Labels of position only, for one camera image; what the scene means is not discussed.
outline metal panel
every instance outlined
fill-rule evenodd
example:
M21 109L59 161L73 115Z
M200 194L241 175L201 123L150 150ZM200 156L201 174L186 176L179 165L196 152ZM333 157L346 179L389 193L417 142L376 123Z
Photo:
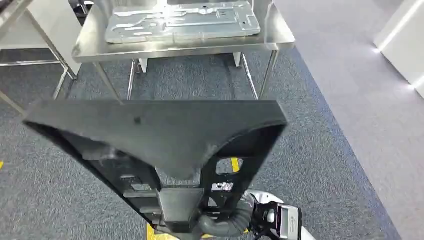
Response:
M109 19L108 43L243 37L261 31L247 1L117 7Z

